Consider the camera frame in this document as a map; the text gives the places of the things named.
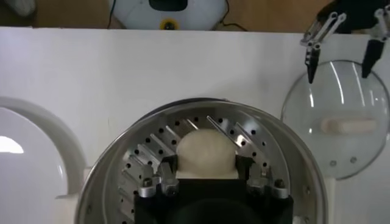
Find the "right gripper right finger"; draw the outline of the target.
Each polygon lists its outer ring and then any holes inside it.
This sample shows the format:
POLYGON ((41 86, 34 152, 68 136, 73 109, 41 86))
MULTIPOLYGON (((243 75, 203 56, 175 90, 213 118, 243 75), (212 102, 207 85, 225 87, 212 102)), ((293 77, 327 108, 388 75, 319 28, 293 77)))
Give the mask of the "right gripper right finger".
POLYGON ((288 189, 281 178, 272 174, 269 166, 256 163, 252 158, 236 155, 239 179, 245 180, 249 194, 256 197, 288 198, 288 189))

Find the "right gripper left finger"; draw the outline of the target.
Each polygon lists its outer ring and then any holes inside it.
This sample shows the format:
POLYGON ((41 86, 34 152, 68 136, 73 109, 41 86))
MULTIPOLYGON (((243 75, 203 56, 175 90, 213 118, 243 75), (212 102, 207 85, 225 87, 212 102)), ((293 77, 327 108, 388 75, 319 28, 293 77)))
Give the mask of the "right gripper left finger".
POLYGON ((177 167, 177 155, 164 157, 156 171, 150 164, 144 165, 138 195, 141 198, 151 198, 160 192, 167 197, 175 196, 179 188, 179 181, 176 178, 177 167))

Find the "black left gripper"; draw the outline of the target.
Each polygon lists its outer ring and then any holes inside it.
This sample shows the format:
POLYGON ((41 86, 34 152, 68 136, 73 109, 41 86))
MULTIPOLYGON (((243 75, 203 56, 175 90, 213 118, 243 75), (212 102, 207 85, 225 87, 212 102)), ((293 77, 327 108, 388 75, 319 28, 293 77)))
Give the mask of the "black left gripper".
POLYGON ((306 47, 305 65, 312 84, 319 64, 321 45, 332 34, 369 29, 370 39, 362 62, 366 79, 381 59, 389 39, 389 0, 334 0, 322 8, 300 41, 306 47))

